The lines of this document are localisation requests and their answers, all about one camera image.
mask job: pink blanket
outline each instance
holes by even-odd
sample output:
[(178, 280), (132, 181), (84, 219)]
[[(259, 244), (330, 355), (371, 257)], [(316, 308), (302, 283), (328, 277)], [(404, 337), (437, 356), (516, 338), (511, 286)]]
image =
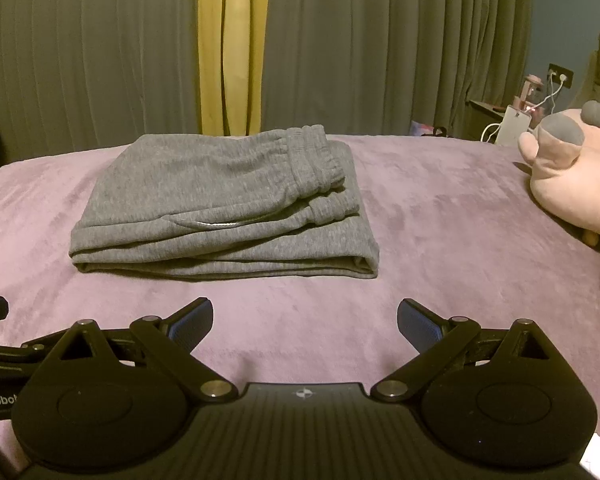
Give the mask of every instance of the pink blanket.
[[(352, 148), (381, 248), (374, 280), (81, 274), (67, 255), (69, 232), (98, 174), (123, 148), (1, 168), (0, 295), (11, 312), (0, 322), (0, 344), (20, 345), (85, 317), (126, 327), (206, 296), (214, 327), (194, 355), (220, 374), (240, 385), (368, 388), (416, 355), (396, 327), (399, 301), (412, 297), (488, 328), (536, 320), (589, 389), (600, 419), (600, 253), (532, 201), (518, 154), (455, 139), (337, 138)], [(27, 463), (8, 422), (0, 422), (0, 457), (7, 475)]]

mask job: sheer yellow curtain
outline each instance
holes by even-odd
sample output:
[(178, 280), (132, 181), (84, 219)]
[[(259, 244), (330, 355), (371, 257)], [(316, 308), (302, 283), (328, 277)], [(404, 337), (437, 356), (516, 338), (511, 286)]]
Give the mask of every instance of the sheer yellow curtain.
[(260, 87), (269, 0), (198, 0), (202, 133), (260, 131)]

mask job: gray curtain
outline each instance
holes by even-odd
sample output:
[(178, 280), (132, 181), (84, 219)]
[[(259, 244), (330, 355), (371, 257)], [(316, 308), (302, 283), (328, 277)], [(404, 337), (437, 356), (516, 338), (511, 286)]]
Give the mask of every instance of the gray curtain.
[(262, 130), (459, 134), (467, 100), (508, 103), (531, 0), (269, 0)]
[(0, 0), (0, 162), (198, 123), (197, 0)]

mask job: folded clothing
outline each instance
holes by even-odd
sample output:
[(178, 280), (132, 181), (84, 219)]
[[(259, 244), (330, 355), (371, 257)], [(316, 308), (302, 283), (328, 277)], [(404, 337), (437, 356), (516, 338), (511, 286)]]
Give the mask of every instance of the folded clothing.
[(145, 135), (98, 178), (71, 235), (82, 271), (373, 278), (349, 147), (321, 126), (232, 139)]

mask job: gray plush ear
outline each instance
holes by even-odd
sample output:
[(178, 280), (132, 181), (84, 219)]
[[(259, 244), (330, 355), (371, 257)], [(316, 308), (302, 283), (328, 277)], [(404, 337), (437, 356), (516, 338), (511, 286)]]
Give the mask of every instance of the gray plush ear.
[(582, 105), (580, 118), (585, 124), (600, 128), (600, 103), (598, 101), (587, 101)]
[(582, 146), (584, 143), (584, 132), (578, 123), (562, 114), (552, 114), (540, 121), (540, 126), (562, 142)]

